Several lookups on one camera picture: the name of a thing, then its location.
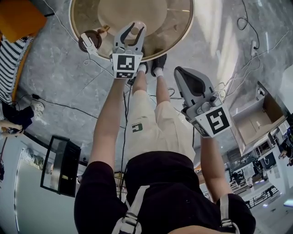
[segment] beige shorts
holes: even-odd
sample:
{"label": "beige shorts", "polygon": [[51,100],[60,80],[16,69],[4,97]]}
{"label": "beige shorts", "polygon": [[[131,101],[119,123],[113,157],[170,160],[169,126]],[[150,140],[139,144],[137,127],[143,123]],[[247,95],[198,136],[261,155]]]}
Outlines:
{"label": "beige shorts", "polygon": [[153,110],[150,97],[138,90],[132,98],[126,128],[125,155],[130,160],[152,151],[171,151],[183,154],[193,162],[195,152],[186,126],[169,101]]}

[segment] marble floor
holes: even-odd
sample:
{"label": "marble floor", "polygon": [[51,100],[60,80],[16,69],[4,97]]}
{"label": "marble floor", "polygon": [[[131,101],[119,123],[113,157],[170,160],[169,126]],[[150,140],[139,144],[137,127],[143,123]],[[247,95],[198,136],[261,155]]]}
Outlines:
{"label": "marble floor", "polygon": [[[43,14],[51,10],[42,0],[31,0]],[[56,10],[64,26],[70,30],[69,0],[47,0]],[[290,0],[244,0],[250,23],[259,34],[258,53],[266,51],[289,30],[293,30],[293,5]],[[241,0],[195,0],[195,17],[189,34],[168,52],[164,70],[168,87],[178,89],[173,72],[176,66],[194,68],[206,74],[214,86],[226,83],[232,76],[240,79],[232,84],[231,91],[243,81],[241,70],[250,60],[251,41],[257,41],[250,26],[243,31],[237,28],[237,19],[245,17]],[[278,90],[283,71],[293,64],[292,31],[279,45],[261,56],[261,65],[251,72],[237,92],[227,98],[226,103],[233,111],[255,97],[257,81],[278,100]],[[85,66],[87,54],[80,51],[76,42],[61,27],[55,16],[48,17],[45,27],[36,37],[26,60],[19,84],[18,96],[37,94],[42,98],[82,109],[98,116],[113,82],[113,78],[95,63]],[[105,69],[111,71],[111,63],[95,59]],[[254,59],[250,69],[259,66]],[[156,79],[147,75],[148,93],[155,94]],[[29,100],[24,98],[21,105]],[[68,137],[81,146],[81,157],[89,158],[92,147],[92,135],[96,119],[66,107],[45,104],[41,121],[35,121],[27,130],[40,140],[48,143],[52,135]],[[172,104],[181,109],[182,100],[172,100]],[[192,138],[192,127],[187,134]],[[217,137],[222,154],[237,147],[230,130]],[[123,129],[120,130],[116,144],[116,170],[121,165]],[[195,135],[195,148],[199,156],[200,137]]]}

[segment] white sneaker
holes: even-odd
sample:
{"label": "white sneaker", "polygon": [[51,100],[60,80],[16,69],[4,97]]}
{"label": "white sneaker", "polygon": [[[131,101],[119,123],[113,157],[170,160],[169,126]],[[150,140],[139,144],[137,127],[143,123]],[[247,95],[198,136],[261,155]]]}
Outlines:
{"label": "white sneaker", "polygon": [[37,119],[37,117],[41,118],[43,116],[43,113],[41,111],[34,110],[33,116],[35,119]]}
{"label": "white sneaker", "polygon": [[36,111],[41,111],[41,112],[43,112],[44,109],[45,109],[44,105],[43,105],[41,102],[39,102],[39,101],[32,100],[31,105],[34,107],[34,109],[35,109]]}

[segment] white sock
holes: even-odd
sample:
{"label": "white sock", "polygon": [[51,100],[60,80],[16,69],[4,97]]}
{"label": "white sock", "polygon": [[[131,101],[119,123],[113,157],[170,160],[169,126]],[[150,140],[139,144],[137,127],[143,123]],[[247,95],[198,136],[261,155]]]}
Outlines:
{"label": "white sock", "polygon": [[137,72],[139,72],[139,71],[143,71],[144,74],[145,74],[146,71],[147,71],[147,66],[146,66],[145,64],[141,64],[141,65],[139,65],[139,67],[138,67],[138,69],[137,69]]}
{"label": "white sock", "polygon": [[156,68],[156,69],[154,70],[154,73],[155,73],[155,75],[156,75],[157,78],[158,78],[159,76],[164,76],[164,74],[163,74],[163,69],[162,69],[162,68]]}

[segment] black shoe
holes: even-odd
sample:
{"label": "black shoe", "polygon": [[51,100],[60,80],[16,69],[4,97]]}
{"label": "black shoe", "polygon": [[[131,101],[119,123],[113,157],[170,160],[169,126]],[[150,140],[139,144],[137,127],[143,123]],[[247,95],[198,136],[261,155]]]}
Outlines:
{"label": "black shoe", "polygon": [[[161,52],[162,49],[156,49],[155,54]],[[156,68],[162,68],[164,70],[164,66],[167,60],[167,54],[162,55],[159,58],[156,58],[152,63],[152,70],[151,73],[154,77],[156,77],[156,74],[154,73]]]}
{"label": "black shoe", "polygon": [[[143,53],[143,56],[142,58],[144,58],[146,56],[146,52],[145,52],[145,49],[142,47],[142,50],[141,52]],[[148,72],[148,65],[147,65],[147,62],[143,62],[143,63],[140,63],[139,65],[142,65],[144,64],[146,66],[146,73]]]}

